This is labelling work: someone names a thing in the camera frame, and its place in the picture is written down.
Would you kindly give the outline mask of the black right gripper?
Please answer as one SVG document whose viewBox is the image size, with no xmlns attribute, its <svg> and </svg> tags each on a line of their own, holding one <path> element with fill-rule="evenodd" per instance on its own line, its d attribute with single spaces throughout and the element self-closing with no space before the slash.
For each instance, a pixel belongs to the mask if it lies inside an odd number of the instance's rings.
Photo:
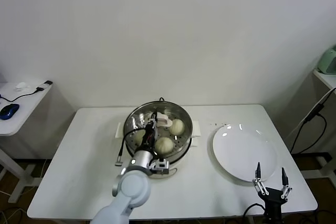
<svg viewBox="0 0 336 224">
<path fill-rule="evenodd" d="M 261 166 L 257 164 L 255 178 L 252 180 L 254 188 L 265 203 L 264 218 L 262 223 L 283 224 L 281 207 L 288 201 L 288 195 L 292 191 L 285 169 L 281 168 L 282 190 L 265 187 L 261 181 Z"/>
</svg>

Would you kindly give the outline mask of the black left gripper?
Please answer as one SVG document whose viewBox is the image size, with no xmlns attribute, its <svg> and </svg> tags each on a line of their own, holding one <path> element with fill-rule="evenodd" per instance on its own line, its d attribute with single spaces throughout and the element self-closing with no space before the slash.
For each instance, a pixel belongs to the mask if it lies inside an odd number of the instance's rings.
<svg viewBox="0 0 336 224">
<path fill-rule="evenodd" d="M 154 154 L 155 142 L 158 137 L 157 127 L 159 127 L 158 113 L 153 112 L 150 117 L 150 122 L 144 128 L 145 134 L 140 145 L 141 150 Z"/>
</svg>

